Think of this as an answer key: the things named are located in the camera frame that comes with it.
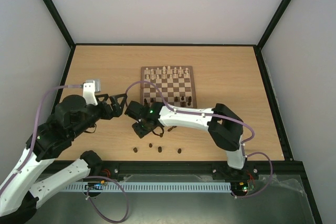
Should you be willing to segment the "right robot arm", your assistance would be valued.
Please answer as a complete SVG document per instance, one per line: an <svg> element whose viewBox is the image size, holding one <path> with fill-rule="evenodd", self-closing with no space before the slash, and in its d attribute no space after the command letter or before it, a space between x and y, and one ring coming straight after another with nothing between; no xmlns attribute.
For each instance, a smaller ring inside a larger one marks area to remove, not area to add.
<svg viewBox="0 0 336 224"><path fill-rule="evenodd" d="M244 122L227 106L218 103L214 108L194 109L154 102L145 106L131 101L125 115L135 120L132 125L138 137L143 138L156 128L187 127L208 132L215 145L226 152L229 172L239 178L247 172L242 147Z"/></svg>

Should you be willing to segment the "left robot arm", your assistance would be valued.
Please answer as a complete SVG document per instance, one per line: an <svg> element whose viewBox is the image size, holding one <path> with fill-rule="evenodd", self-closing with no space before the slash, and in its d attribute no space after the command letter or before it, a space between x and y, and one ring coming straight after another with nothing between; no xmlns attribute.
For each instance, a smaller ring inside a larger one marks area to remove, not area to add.
<svg viewBox="0 0 336 224"><path fill-rule="evenodd" d="M80 134L95 127L100 119L119 117L127 95L102 94L96 99L95 104L89 104L80 95L65 97L28 139L21 158L1 185L1 223L26 223L42 204L69 184L100 175L102 159L94 151L85 151L64 169L37 181Z"/></svg>

